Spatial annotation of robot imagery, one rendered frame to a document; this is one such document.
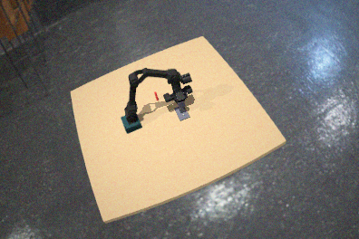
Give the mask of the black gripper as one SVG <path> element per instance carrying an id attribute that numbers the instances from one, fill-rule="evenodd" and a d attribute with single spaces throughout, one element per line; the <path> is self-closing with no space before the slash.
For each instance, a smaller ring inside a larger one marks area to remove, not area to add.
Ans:
<path id="1" fill-rule="evenodd" d="M 190 85 L 184 86 L 184 88 L 181 88 L 181 86 L 179 88 L 177 88 L 177 89 L 172 88 L 172 90 L 173 90 L 172 94 L 169 94 L 169 93 L 163 94 L 163 97 L 164 97 L 166 102 L 174 100 L 177 103 L 177 101 L 175 99 L 175 95 L 174 95 L 175 91 L 178 92 L 180 90 L 183 90 L 183 92 L 187 93 L 187 95 L 193 92 Z"/>

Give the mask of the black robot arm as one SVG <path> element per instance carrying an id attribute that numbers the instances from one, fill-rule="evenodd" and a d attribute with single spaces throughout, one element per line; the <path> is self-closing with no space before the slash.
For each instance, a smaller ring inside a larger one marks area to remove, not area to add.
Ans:
<path id="1" fill-rule="evenodd" d="M 138 79 L 138 74 L 142 74 L 142 76 Z M 138 106 L 135 101 L 136 96 L 136 88 L 138 87 L 139 83 L 143 82 L 148 77 L 159 77 L 167 79 L 168 84 L 171 84 L 173 89 L 177 89 L 180 87 L 180 82 L 183 84 L 192 82 L 190 73 L 187 72 L 185 74 L 180 74 L 175 69 L 168 69 L 166 71 L 161 70 L 153 70 L 148 68 L 143 68 L 141 70 L 137 70 L 129 74 L 129 82 L 130 82 L 130 99 L 127 103 L 127 107 L 124 109 L 125 116 L 129 124 L 133 122 L 137 122 L 136 113 L 138 112 Z M 187 93 L 183 92 L 183 90 L 179 90 L 178 92 L 175 91 L 174 93 L 175 98 L 177 98 L 178 102 L 185 101 L 188 98 Z"/>

